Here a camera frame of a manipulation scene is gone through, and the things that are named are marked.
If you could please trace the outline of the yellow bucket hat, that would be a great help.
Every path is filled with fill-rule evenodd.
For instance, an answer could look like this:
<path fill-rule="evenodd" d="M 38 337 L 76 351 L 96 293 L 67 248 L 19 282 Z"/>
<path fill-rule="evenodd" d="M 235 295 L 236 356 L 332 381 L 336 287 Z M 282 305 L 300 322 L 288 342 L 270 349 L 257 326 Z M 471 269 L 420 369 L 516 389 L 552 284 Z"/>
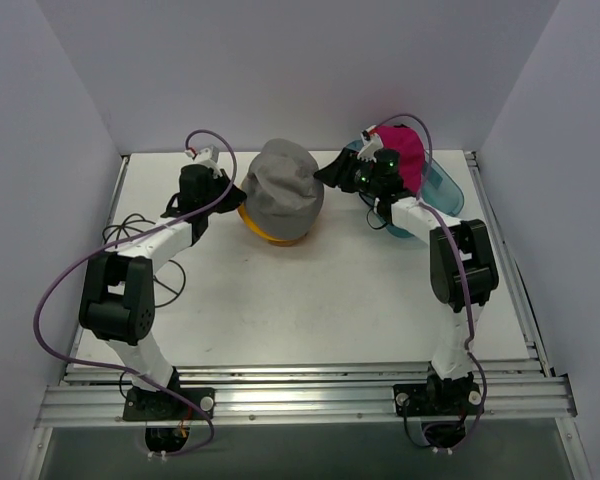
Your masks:
<path fill-rule="evenodd" d="M 266 232 L 264 232 L 262 229 L 260 229 L 255 223 L 254 221 L 249 217 L 249 215 L 246 212 L 246 208 L 244 205 L 241 205 L 238 209 L 237 212 L 241 218 L 241 220 L 244 222 L 244 224 L 246 225 L 246 227 L 255 235 L 257 235 L 259 238 L 263 239 L 264 241 L 266 241 L 264 239 L 265 235 L 269 235 Z"/>

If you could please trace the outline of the magenta baseball cap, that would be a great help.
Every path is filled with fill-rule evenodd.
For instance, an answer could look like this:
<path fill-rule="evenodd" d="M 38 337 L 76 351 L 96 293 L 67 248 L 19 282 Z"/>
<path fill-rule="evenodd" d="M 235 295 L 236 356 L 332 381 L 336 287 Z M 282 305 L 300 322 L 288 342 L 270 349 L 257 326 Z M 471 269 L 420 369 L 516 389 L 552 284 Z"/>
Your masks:
<path fill-rule="evenodd" d="M 425 150 L 418 134 L 406 126 L 378 126 L 376 131 L 386 149 L 398 152 L 398 172 L 404 187 L 417 194 L 425 166 Z"/>

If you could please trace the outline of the grey bucket hat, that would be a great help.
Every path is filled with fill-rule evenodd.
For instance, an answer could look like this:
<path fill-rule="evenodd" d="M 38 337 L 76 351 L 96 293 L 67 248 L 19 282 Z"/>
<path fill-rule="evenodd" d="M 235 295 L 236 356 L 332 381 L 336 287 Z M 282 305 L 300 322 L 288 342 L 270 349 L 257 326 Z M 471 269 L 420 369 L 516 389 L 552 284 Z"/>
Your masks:
<path fill-rule="evenodd" d="M 242 204 L 267 234 L 291 240 L 309 233 L 321 212 L 324 185 L 313 174 L 319 165 L 311 153 L 286 139 L 268 141 L 251 161 L 241 183 Z"/>

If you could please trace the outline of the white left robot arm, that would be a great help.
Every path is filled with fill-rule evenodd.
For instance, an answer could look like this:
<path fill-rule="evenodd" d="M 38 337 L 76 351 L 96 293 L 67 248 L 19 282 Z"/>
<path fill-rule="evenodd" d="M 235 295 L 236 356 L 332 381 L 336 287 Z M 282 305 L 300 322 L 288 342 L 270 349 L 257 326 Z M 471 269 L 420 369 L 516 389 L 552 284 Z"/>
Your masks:
<path fill-rule="evenodd" d="M 159 419 L 180 411 L 182 395 L 173 385 L 176 370 L 151 333 L 156 317 L 154 276 L 201 239 L 211 214 L 234 211 L 245 199 L 215 161 L 195 161 L 181 168 L 179 191 L 156 223 L 157 232 L 88 261 L 79 323 L 134 371 L 133 386 L 148 392 L 146 408 Z"/>

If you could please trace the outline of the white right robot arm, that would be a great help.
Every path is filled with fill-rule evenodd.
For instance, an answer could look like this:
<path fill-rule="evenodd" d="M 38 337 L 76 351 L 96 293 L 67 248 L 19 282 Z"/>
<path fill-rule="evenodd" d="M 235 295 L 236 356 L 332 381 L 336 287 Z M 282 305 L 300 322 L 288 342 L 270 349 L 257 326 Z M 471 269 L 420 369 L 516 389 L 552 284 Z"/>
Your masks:
<path fill-rule="evenodd" d="M 436 299 L 448 308 L 430 361 L 424 400 L 435 412 L 455 406 L 460 395 L 473 405 L 481 390 L 474 384 L 477 366 L 472 344 L 476 320 L 499 284 L 486 224 L 448 216 L 418 199 L 398 169 L 399 154 L 381 148 L 363 158 L 343 149 L 314 173 L 329 188 L 373 199 L 373 210 L 387 224 L 406 230 L 429 248 L 429 278 Z"/>

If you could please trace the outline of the teal plastic basket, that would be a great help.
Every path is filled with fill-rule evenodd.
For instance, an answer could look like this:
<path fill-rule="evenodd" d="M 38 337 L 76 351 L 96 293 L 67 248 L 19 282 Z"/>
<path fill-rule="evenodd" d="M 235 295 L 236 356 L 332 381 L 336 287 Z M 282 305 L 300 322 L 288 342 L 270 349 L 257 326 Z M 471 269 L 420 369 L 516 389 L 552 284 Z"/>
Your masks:
<path fill-rule="evenodd" d="M 347 144 L 345 148 L 357 153 L 362 145 L 363 142 L 361 140 L 355 140 Z M 462 189 L 446 170 L 429 155 L 428 151 L 425 151 L 425 165 L 422 168 L 423 177 L 429 167 L 429 174 L 421 190 L 422 199 L 446 215 L 457 216 L 465 203 Z M 359 198 L 368 207 L 373 205 L 372 197 L 359 194 Z M 387 225 L 384 229 L 397 238 L 406 239 L 413 237 L 410 232 L 395 226 Z"/>

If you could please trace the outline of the aluminium mounting rail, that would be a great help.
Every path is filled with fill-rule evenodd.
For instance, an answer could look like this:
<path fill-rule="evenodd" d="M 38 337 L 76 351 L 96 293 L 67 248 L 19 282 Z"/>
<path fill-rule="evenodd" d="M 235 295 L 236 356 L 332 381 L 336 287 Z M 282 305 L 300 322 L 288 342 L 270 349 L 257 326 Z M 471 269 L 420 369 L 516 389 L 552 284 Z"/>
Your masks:
<path fill-rule="evenodd" d="M 195 423 L 197 452 L 141 449 L 144 428 L 122 419 L 115 377 L 73 369 L 44 397 L 27 479 L 587 479 L 570 384 L 538 361 L 490 362 L 478 427 L 454 454 L 415 446 L 398 384 L 420 364 L 187 368 L 212 387 L 214 429 Z"/>

